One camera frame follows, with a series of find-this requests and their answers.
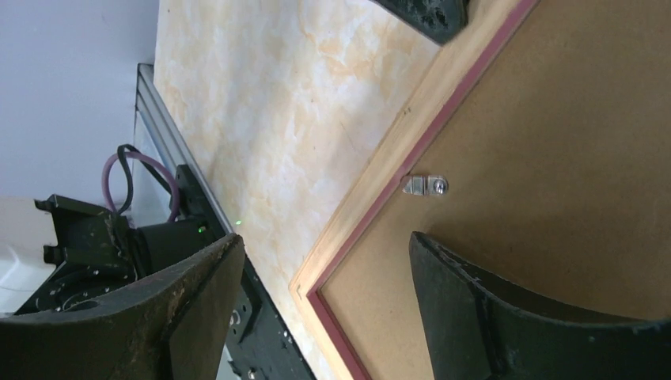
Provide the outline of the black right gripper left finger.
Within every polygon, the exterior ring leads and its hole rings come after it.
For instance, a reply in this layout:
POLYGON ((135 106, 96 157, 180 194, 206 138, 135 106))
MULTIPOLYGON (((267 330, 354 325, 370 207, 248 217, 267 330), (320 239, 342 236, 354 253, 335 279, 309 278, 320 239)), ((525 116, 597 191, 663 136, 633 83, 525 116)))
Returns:
POLYGON ((1 321, 4 379, 214 379, 245 264, 229 234, 63 312, 1 321))

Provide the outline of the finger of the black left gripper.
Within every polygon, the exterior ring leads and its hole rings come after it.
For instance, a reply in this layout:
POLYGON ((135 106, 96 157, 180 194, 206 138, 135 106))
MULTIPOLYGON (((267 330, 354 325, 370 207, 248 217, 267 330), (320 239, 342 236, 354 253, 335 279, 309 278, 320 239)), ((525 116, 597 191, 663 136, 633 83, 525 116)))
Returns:
POLYGON ((438 45, 468 25, 469 0, 374 0, 379 6, 438 45))

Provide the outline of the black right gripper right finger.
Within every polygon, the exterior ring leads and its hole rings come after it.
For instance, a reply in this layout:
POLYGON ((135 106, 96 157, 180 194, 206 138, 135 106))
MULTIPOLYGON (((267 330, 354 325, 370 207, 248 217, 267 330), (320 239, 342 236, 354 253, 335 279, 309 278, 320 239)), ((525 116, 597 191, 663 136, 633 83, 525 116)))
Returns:
POLYGON ((572 306, 412 233, 411 273, 436 379, 667 379, 670 321, 572 306))

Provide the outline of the brown backing board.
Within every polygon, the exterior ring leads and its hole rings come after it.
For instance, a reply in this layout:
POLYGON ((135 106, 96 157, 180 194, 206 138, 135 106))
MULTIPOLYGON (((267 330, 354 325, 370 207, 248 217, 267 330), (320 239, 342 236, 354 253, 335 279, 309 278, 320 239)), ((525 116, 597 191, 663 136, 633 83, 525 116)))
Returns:
POLYGON ((670 4, 541 1, 320 289, 372 379, 431 379, 421 231, 536 293, 670 315, 670 4))

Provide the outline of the pink photo frame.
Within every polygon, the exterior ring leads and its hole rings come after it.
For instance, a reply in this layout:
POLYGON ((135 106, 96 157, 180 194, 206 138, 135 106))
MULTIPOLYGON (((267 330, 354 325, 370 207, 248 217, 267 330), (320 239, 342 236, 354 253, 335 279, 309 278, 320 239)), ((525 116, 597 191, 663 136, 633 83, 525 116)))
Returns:
POLYGON ((337 378, 370 375, 320 288, 536 4, 470 2, 468 26, 440 48, 291 280, 302 320, 337 378))

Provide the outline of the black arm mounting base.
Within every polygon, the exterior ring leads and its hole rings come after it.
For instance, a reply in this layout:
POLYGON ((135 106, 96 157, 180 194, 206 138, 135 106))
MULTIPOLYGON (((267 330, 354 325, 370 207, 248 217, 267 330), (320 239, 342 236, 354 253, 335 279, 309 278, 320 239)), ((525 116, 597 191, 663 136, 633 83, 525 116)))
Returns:
MULTIPOLYGON (((178 165, 180 211, 185 221, 194 222, 192 241, 202 248, 224 237, 228 230, 220 223, 191 168, 178 165)), ((250 259, 245 259, 241 284, 233 307, 222 364, 222 379, 314 379, 300 349, 250 259)))

